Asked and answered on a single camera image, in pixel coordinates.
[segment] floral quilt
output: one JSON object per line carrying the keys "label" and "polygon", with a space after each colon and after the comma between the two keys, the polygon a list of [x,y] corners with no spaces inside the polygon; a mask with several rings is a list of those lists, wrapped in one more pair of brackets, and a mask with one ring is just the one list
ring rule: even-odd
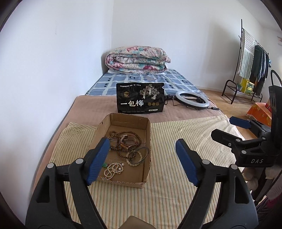
{"label": "floral quilt", "polygon": [[167,71],[166,63],[170,63],[170,58],[160,48],[131,46],[111,51],[105,63],[109,73],[158,74]]}

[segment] yellow striped cloth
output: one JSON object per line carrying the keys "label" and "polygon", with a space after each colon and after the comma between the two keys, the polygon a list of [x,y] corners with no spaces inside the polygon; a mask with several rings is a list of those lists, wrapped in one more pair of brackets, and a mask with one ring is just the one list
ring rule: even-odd
{"label": "yellow striped cloth", "polygon": [[[74,123],[70,125],[66,128],[67,131],[62,132],[50,160],[58,166],[83,157],[94,136],[94,127]],[[109,229],[119,228],[133,215],[156,228],[177,228],[193,199],[196,188],[185,175],[175,152],[175,142],[183,138],[202,158],[210,160],[215,165],[228,167],[235,162],[235,157],[228,147],[211,139],[211,131],[216,128],[243,138],[237,128],[223,115],[152,123],[151,170],[145,187],[138,189],[102,181],[93,182],[89,187],[106,226]],[[68,182],[65,183],[65,190],[72,219],[79,222]],[[212,220],[219,190],[220,185],[216,184],[205,222]]]}

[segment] jewelry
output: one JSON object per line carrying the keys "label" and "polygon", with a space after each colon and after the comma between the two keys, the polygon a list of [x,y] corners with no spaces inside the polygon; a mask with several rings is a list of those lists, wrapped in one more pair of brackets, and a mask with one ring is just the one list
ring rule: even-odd
{"label": "jewelry", "polygon": [[129,154],[130,154],[130,152],[128,152],[127,154],[126,154],[126,162],[127,162],[127,164],[129,164],[130,166],[137,166],[137,165],[139,165],[141,162],[142,162],[142,154],[139,152],[139,151],[137,151],[137,153],[139,154],[139,156],[140,156],[140,159],[139,159],[139,161],[136,163],[136,164],[132,164],[129,160],[128,160],[128,157],[129,157]]}
{"label": "jewelry", "polygon": [[[128,139],[128,137],[131,137],[134,139],[134,144],[127,146],[124,143],[124,140]],[[134,133],[133,131],[123,131],[123,132],[115,132],[111,131],[110,132],[110,139],[116,139],[116,145],[115,146],[110,146],[110,150],[116,150],[117,154],[124,159],[132,160],[133,158],[136,157],[137,151],[134,150],[136,147],[141,145],[141,138]],[[129,153],[127,156],[121,155],[120,151]]]}
{"label": "jewelry", "polygon": [[[129,137],[131,137],[131,138],[134,139],[134,140],[133,140],[133,141],[134,141],[134,144],[127,146],[127,145],[125,145],[124,140],[125,140],[125,139],[129,139]],[[138,143],[138,142],[137,142],[137,139],[136,139],[134,136],[127,135],[127,134],[125,134],[124,136],[122,136],[122,138],[120,139],[120,146],[123,147],[124,149],[127,149],[127,150],[136,148],[137,143]]]}
{"label": "jewelry", "polygon": [[133,162],[131,162],[131,164],[134,166],[134,165],[139,165],[139,164],[141,164],[141,162],[142,161],[144,161],[145,159],[146,159],[146,157],[149,155],[149,153],[150,153],[150,150],[149,150],[149,148],[148,147],[141,147],[141,148],[139,148],[138,150],[141,150],[141,149],[146,149],[147,150],[147,154],[145,155],[145,157],[143,157],[143,159],[140,159],[137,163],[133,163]]}
{"label": "jewelry", "polygon": [[[124,144],[124,140],[127,139],[128,136],[131,136],[135,139],[135,143],[133,145],[126,146]],[[124,148],[126,150],[125,152],[128,152],[128,150],[133,150],[133,149],[135,149],[135,148],[137,148],[138,146],[141,145],[141,138],[136,133],[134,133],[133,131],[122,131],[122,132],[118,132],[118,133],[115,132],[115,131],[111,131],[110,137],[117,139],[116,146],[110,146],[110,148],[113,149],[113,150],[123,150],[123,148]]]}
{"label": "jewelry", "polygon": [[124,163],[112,163],[104,171],[104,176],[107,180],[114,177],[115,174],[121,174],[123,171]]}

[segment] screw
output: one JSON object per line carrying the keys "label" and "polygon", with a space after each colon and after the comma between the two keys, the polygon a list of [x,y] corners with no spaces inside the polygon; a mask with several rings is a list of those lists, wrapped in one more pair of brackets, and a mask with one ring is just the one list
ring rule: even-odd
{"label": "screw", "polygon": [[83,162],[83,159],[82,158],[78,158],[75,160],[75,163],[77,164],[81,164]]}
{"label": "screw", "polygon": [[235,165],[235,164],[232,164],[232,165],[231,165],[231,168],[236,170],[236,169],[238,169],[238,166]]}
{"label": "screw", "polygon": [[49,163],[48,165],[47,165],[47,168],[48,169],[51,169],[51,168],[53,168],[54,167],[54,163]]}
{"label": "screw", "polygon": [[203,162],[203,164],[205,164],[205,165],[208,165],[208,164],[210,163],[210,161],[207,160],[207,159],[203,159],[202,162]]}

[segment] black snack package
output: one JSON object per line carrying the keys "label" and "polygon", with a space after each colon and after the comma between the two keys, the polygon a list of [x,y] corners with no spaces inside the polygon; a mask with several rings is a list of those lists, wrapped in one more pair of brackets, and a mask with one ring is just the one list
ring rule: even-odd
{"label": "black snack package", "polygon": [[164,83],[117,83],[119,113],[149,114],[164,108]]}

